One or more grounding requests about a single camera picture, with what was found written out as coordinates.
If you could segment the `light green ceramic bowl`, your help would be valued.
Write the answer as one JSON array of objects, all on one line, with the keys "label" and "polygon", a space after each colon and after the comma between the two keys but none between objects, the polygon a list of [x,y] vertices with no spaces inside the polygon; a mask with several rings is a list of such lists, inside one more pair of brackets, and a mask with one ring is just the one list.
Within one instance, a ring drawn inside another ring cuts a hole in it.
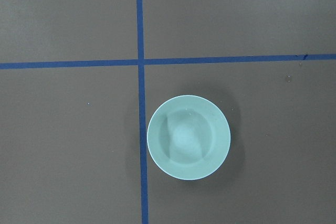
[{"label": "light green ceramic bowl", "polygon": [[231,133],[224,113],[213,102],[196,95],[179,95],[155,110],[146,141],[160,170],[177,179],[198,180],[224,163]]}]

